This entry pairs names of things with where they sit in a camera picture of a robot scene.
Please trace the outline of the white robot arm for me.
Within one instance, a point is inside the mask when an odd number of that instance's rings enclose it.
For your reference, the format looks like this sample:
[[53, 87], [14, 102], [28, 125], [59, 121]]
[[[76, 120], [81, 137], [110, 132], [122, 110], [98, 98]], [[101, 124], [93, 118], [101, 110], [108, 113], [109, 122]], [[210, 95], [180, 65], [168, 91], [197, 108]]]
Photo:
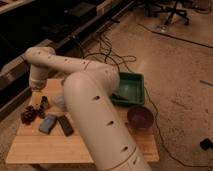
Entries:
[[51, 69], [68, 75], [65, 106], [99, 171], [152, 171], [110, 100], [120, 81], [113, 66], [59, 56], [51, 47], [31, 47], [24, 59], [31, 64], [29, 85], [34, 90], [46, 87]]

